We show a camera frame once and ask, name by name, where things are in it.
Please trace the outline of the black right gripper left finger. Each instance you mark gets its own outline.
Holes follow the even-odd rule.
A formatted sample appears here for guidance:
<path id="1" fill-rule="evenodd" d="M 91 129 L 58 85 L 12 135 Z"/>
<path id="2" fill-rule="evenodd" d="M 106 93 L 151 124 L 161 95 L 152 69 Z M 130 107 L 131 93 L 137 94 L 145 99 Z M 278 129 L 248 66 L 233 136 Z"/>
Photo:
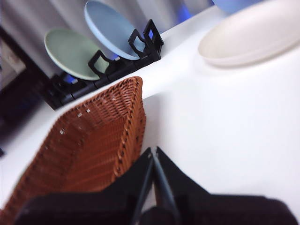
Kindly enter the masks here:
<path id="1" fill-rule="evenodd" d="M 152 152 L 148 148 L 127 172 L 104 190 L 34 197 L 24 204 L 15 224 L 135 224 L 151 187 L 152 167 Z"/>

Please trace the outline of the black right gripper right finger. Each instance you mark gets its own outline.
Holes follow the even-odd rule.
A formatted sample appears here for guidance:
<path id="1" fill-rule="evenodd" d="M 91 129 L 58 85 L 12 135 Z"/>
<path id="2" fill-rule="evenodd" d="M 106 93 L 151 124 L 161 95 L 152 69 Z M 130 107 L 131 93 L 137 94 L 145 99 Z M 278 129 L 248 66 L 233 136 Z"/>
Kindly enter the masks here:
<path id="1" fill-rule="evenodd" d="M 181 225 L 296 225 L 288 206 L 257 195 L 211 194 L 189 178 L 159 147 L 154 156 L 161 204 Z"/>

